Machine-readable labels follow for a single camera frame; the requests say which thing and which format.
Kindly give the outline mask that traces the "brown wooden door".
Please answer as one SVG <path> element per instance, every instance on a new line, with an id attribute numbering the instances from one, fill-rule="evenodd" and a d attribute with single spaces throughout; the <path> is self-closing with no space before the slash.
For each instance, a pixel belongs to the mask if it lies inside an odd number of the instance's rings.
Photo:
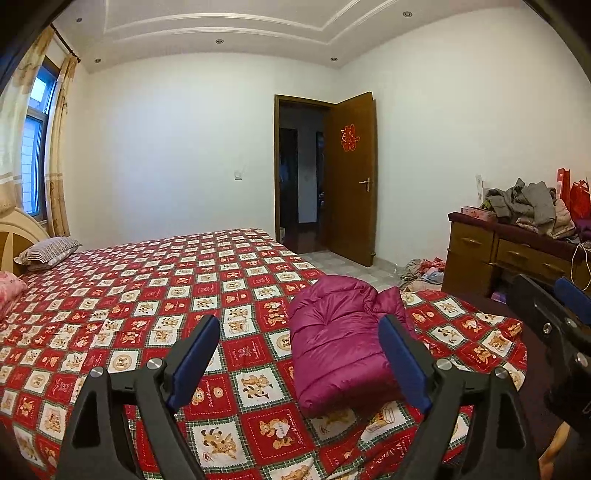
<path id="1" fill-rule="evenodd" d="M 341 130 L 355 124 L 361 137 L 353 152 L 341 146 Z M 370 92 L 332 105 L 325 114 L 322 241 L 335 254 L 373 265 L 377 231 L 377 108 Z"/>

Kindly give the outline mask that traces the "brown wooden dresser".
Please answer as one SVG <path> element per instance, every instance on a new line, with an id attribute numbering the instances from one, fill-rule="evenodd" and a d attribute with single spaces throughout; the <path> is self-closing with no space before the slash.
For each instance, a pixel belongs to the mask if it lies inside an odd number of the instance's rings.
<path id="1" fill-rule="evenodd" d="M 442 290 L 490 297 L 518 274 L 553 285 L 565 277 L 590 293 L 590 253 L 516 226 L 453 212 Z"/>

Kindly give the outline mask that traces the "grey clothes pile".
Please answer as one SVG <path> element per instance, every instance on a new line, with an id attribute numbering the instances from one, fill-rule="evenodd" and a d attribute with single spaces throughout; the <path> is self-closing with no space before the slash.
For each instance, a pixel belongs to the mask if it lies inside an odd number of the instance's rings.
<path id="1" fill-rule="evenodd" d="M 526 184 L 519 178 L 507 190 L 491 188 L 481 207 L 492 211 L 501 223 L 517 226 L 555 240 L 572 237 L 576 226 L 556 189 L 545 182 Z"/>

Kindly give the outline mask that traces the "red bear patchwork bedspread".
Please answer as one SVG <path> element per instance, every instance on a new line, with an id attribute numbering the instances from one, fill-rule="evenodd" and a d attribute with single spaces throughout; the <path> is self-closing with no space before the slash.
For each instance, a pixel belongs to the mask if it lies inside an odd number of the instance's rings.
<path id="1" fill-rule="evenodd" d="M 436 390 L 408 348 L 474 390 L 525 379 L 520 321 L 259 229 L 1 247 L 1 427 L 40 479 L 385 479 Z"/>

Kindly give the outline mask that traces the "clothes heap on floor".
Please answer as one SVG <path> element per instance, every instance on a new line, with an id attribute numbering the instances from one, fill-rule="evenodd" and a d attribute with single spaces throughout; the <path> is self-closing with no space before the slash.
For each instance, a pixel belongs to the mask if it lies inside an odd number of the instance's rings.
<path id="1" fill-rule="evenodd" d="M 400 274 L 401 289 L 407 292 L 421 290 L 440 291 L 445 277 L 446 261 L 435 257 L 429 259 L 413 259 Z"/>

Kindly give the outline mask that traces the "red door decoration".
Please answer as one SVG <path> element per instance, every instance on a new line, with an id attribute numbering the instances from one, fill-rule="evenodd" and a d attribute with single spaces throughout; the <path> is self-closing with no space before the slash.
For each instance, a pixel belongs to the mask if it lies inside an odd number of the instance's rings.
<path id="1" fill-rule="evenodd" d="M 345 152 L 353 152 L 360 142 L 361 137 L 356 133 L 356 125 L 345 125 L 341 130 L 341 146 Z"/>

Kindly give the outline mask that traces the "pink box on dresser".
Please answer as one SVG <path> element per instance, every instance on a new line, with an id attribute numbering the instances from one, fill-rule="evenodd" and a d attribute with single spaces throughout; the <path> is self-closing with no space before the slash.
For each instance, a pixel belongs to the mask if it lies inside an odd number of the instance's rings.
<path id="1" fill-rule="evenodd" d="M 490 210 L 486 210 L 486 209 L 482 209 L 482 208 L 464 206 L 461 208 L 461 213 L 464 215 L 467 215 L 471 218 L 480 220 L 480 221 L 492 222 L 492 223 L 497 221 L 497 215 L 495 214 L 494 211 L 490 211 Z"/>

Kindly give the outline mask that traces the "striped grey pillow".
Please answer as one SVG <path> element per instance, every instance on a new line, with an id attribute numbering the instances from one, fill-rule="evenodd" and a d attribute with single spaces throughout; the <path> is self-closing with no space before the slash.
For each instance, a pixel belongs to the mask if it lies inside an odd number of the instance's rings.
<path id="1" fill-rule="evenodd" d="M 28 271 L 52 269 L 74 254 L 82 244 L 72 237 L 52 237 L 21 252 L 14 262 Z"/>

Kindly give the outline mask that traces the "beige floral curtain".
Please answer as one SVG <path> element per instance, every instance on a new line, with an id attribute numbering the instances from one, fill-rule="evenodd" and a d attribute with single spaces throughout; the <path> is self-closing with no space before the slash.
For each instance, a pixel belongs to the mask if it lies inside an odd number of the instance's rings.
<path id="1" fill-rule="evenodd" d="M 44 154 L 47 228 L 52 237 L 69 236 L 61 143 L 68 110 L 68 94 L 78 59 L 69 54 L 62 62 L 51 100 Z"/>

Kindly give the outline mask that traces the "red gift bag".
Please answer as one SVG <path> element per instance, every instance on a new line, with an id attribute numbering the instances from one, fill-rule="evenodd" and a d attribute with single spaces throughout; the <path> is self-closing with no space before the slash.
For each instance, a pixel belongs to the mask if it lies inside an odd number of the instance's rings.
<path id="1" fill-rule="evenodd" d="M 557 170 L 557 191 L 574 221 L 591 219 L 590 187 L 586 180 L 571 181 L 570 170 Z"/>

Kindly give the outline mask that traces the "pink floral folded quilt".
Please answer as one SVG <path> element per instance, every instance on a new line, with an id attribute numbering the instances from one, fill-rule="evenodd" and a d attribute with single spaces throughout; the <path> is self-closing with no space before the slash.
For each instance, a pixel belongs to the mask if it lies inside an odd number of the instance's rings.
<path id="1" fill-rule="evenodd" d="M 0 316 L 4 318 L 8 310 L 27 289 L 26 283 L 8 271 L 0 272 Z"/>

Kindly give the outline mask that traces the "window with blue frame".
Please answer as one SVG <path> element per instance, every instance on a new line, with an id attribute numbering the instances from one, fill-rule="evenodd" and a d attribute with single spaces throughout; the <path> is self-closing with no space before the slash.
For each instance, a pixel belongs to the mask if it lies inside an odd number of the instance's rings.
<path id="1" fill-rule="evenodd" d="M 50 106 L 56 92 L 58 74 L 58 67 L 45 58 L 29 94 L 22 134 L 22 209 L 41 222 L 47 218 L 44 155 Z"/>

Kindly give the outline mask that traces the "sheer patterned curtain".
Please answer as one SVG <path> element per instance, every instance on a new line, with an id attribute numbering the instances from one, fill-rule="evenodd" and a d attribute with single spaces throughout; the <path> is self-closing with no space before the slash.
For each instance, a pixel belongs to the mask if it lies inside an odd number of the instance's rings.
<path id="1" fill-rule="evenodd" d="M 19 62 L 1 95 L 0 207 L 5 213 L 22 204 L 21 147 L 30 93 L 54 31 L 46 27 Z"/>

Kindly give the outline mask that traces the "cream wooden headboard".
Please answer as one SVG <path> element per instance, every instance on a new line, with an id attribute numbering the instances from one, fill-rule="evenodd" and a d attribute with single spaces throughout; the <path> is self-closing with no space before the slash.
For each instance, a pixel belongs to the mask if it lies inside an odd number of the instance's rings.
<path id="1" fill-rule="evenodd" d="M 1 270 L 20 276 L 25 268 L 14 259 L 34 244 L 48 239 L 47 231 L 33 217 L 19 208 L 1 214 L 0 248 Z"/>

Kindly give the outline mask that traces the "magenta puffer down jacket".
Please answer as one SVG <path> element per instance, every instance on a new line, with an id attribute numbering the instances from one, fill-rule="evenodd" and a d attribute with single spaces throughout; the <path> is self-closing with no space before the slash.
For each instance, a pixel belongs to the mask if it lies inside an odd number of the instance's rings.
<path id="1" fill-rule="evenodd" d="M 295 398 L 305 417 L 403 398 L 378 337 L 387 315 L 415 333 L 397 286 L 380 292 L 360 279 L 325 275 L 294 296 L 287 323 Z"/>

